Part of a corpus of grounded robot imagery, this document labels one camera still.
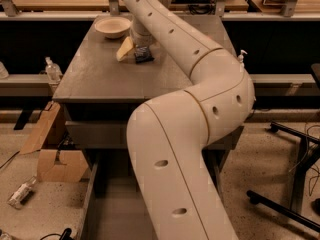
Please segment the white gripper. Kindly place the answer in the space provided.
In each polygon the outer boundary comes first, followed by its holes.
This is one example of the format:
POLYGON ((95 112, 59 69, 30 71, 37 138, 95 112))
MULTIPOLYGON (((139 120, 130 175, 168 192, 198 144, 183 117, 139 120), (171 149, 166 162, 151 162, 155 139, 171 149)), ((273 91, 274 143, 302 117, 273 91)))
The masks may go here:
POLYGON ((132 19, 129 33, 130 36, 124 39, 116 53, 118 61, 122 61, 134 49, 134 44, 138 47, 149 47, 155 43, 154 37, 137 18, 132 19))

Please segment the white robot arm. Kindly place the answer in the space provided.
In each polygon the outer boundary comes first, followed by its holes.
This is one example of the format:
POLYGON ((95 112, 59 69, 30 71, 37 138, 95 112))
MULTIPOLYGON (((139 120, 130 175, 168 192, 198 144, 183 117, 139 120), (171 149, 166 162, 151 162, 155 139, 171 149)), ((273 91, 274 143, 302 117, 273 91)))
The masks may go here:
POLYGON ((131 163, 158 240, 238 240, 202 157, 255 101, 230 52, 158 0, 124 0, 191 86, 141 104, 127 124, 131 163))

